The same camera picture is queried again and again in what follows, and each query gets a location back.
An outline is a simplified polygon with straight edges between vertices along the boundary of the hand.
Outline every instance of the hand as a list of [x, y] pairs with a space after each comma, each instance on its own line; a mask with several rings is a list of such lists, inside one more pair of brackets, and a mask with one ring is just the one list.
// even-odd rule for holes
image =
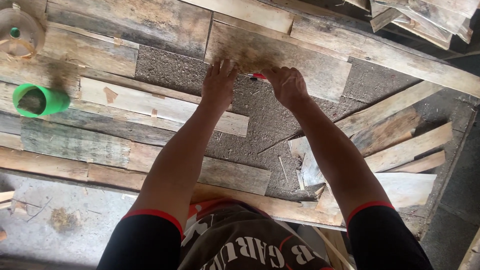
[[219, 58], [210, 65], [202, 87], [201, 104], [208, 104], [222, 112], [228, 109], [233, 100], [233, 82], [237, 78], [238, 67], [235, 65], [230, 75], [229, 70], [230, 59], [225, 59], [221, 68]]
[[273, 67], [262, 70], [262, 75], [272, 84], [276, 99], [290, 111], [312, 100], [305, 80], [296, 68]]

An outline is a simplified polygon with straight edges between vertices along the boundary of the person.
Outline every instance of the person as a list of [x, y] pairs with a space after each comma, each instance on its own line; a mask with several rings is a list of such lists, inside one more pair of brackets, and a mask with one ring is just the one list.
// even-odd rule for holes
[[[190, 205], [207, 143], [232, 102], [230, 60], [208, 68], [202, 101], [158, 154], [97, 269], [330, 269], [300, 238], [233, 199]], [[302, 127], [347, 224], [358, 269], [432, 269], [362, 155], [308, 95], [295, 68], [262, 70]]]

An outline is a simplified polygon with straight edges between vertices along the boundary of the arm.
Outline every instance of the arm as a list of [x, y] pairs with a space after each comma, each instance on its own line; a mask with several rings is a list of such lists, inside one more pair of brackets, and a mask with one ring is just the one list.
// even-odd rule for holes
[[300, 72], [295, 68], [275, 67], [263, 70], [262, 74], [272, 84], [278, 101], [293, 113], [302, 127], [344, 219], [364, 203], [390, 203], [355, 145], [308, 95]]
[[202, 101], [191, 118], [158, 154], [140, 194], [129, 212], [156, 209], [176, 218], [182, 228], [202, 168], [207, 143], [216, 123], [232, 102], [237, 67], [230, 75], [230, 60], [222, 68], [217, 59], [210, 66], [202, 88]]

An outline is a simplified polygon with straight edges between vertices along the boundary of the green plastic cup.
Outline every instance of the green plastic cup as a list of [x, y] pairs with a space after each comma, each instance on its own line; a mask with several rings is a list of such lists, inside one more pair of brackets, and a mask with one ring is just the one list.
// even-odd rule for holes
[[[29, 111], [25, 111], [22, 109], [18, 108], [18, 101], [30, 90], [33, 89], [40, 89], [42, 91], [43, 95], [45, 96], [46, 99], [46, 106], [45, 109], [41, 114], [34, 114]], [[68, 106], [70, 105], [70, 98], [68, 97], [67, 94], [55, 90], [50, 90], [42, 86], [36, 86], [33, 84], [22, 84], [15, 88], [13, 91], [13, 105], [15, 106], [15, 109], [17, 111], [26, 117], [37, 117], [37, 116], [42, 116], [42, 115], [47, 115], [47, 114], [53, 114], [56, 112], [64, 111], [68, 109]]]

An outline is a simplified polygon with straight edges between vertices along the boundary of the stack of wood planks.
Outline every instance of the stack of wood planks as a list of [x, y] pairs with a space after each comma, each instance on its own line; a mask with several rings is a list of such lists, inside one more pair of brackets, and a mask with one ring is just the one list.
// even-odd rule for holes
[[[372, 170], [382, 172], [384, 176], [378, 177], [385, 182], [397, 183], [411, 176], [405, 173], [420, 172], [418, 168], [423, 166], [421, 160], [403, 164], [417, 154], [398, 157], [400, 145], [411, 147], [428, 141], [428, 134], [441, 135], [442, 139], [417, 152], [448, 141], [449, 124], [430, 131], [432, 134], [411, 138], [407, 131], [420, 121], [407, 109], [411, 104], [443, 86], [480, 97], [480, 78], [472, 74], [321, 17], [296, 16], [297, 11], [277, 4], [257, 0], [231, 1], [228, 5], [222, 0], [16, 2], [40, 19], [47, 30], [44, 48], [35, 58], [0, 58], [0, 167], [10, 172], [138, 192], [161, 147], [201, 100], [134, 80], [142, 46], [207, 63], [229, 56], [243, 74], [272, 66], [295, 66], [304, 75], [309, 94], [331, 102], [340, 101], [351, 69], [349, 57], [425, 80], [398, 94], [400, 98], [394, 101], [385, 103], [387, 99], [337, 123], [343, 123], [341, 129], [355, 135], [352, 140], [358, 145], [364, 145], [362, 151], [371, 160]], [[365, 0], [357, 3], [363, 5]], [[37, 119], [21, 117], [11, 97], [23, 83], [65, 91], [71, 98], [70, 108]], [[243, 137], [248, 121], [247, 116], [227, 111], [216, 130]], [[399, 121], [397, 131], [403, 133], [390, 141], [382, 132]], [[379, 143], [369, 145], [363, 139], [368, 136]], [[309, 155], [305, 151], [305, 159], [310, 160], [304, 164], [314, 163]], [[394, 159], [386, 164], [387, 157]], [[386, 170], [394, 170], [398, 178]], [[422, 191], [431, 189], [434, 176], [412, 177], [412, 182], [422, 185]], [[340, 229], [342, 218], [335, 209], [317, 211], [299, 202], [264, 196], [269, 178], [267, 170], [205, 157], [192, 203], [230, 197], [280, 220]], [[423, 202], [423, 195], [415, 197], [416, 202]]]
[[[452, 123], [417, 135], [414, 129], [420, 124], [421, 117], [412, 107], [442, 89], [443, 86], [424, 81], [336, 122], [365, 157], [396, 209], [424, 205], [436, 175], [420, 172], [445, 162], [442, 150], [426, 156], [422, 154], [452, 139]], [[292, 156], [303, 160], [301, 171], [298, 171], [300, 187], [327, 184], [319, 194], [315, 209], [339, 215], [338, 204], [315, 162], [306, 137], [290, 140], [288, 145]]]
[[371, 0], [374, 32], [390, 22], [449, 49], [452, 35], [470, 43], [470, 19], [479, 0]]

